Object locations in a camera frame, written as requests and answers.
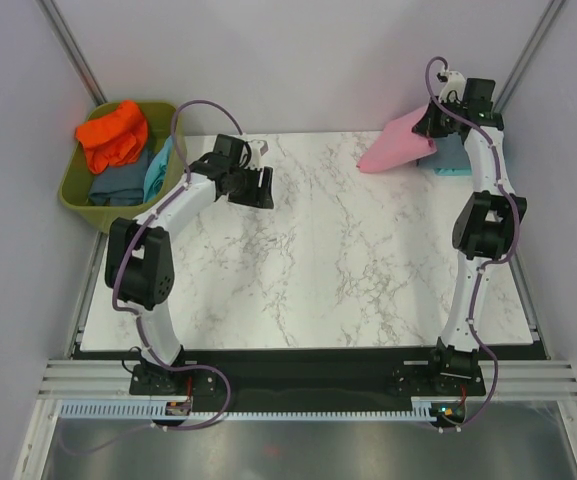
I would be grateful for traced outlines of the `pink t shirt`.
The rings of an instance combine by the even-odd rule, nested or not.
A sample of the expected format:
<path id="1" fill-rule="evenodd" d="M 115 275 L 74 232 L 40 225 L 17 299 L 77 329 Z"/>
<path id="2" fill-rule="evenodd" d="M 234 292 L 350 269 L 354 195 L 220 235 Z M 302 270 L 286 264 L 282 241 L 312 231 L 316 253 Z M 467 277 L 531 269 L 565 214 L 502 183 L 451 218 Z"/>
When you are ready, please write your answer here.
<path id="1" fill-rule="evenodd" d="M 433 139 L 413 132 L 413 127 L 426 111 L 427 106 L 423 106 L 389 121 L 377 140 L 359 159 L 359 171 L 365 174 L 381 173 L 436 153 Z"/>

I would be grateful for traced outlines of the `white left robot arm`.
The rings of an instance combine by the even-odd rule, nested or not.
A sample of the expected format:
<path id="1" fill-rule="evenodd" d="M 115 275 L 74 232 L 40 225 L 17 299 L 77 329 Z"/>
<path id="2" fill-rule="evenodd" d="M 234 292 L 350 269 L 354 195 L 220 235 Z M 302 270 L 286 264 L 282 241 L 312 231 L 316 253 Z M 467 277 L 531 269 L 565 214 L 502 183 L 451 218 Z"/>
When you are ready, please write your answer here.
<path id="1" fill-rule="evenodd" d="M 220 134 L 211 151 L 190 164 L 180 180 L 153 207 L 110 227 L 104 279 L 112 307 L 131 314 L 141 345 L 131 375 L 133 395 L 177 395 L 192 375 L 174 331 L 168 306 L 175 271 L 172 242 L 204 209 L 224 198 L 236 205 L 271 210 L 273 170 L 261 164 L 262 140 Z"/>

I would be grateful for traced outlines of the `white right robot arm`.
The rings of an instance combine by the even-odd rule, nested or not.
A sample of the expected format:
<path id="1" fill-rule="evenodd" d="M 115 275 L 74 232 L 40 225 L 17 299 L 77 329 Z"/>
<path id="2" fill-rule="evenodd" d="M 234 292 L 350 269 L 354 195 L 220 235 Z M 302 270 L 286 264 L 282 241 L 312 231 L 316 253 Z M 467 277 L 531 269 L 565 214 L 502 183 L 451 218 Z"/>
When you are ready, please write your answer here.
<path id="1" fill-rule="evenodd" d="M 453 227 L 452 246 L 458 253 L 456 288 L 425 377 L 437 393 L 456 394 L 471 386 L 481 394 L 481 311 L 492 273 L 514 256 L 527 201 L 516 195 L 507 175 L 504 122 L 493 110 L 494 81 L 465 78 L 451 70 L 437 77 L 443 88 L 431 95 L 426 113 L 413 130 L 431 139 L 459 136 L 469 159 L 473 192 Z"/>

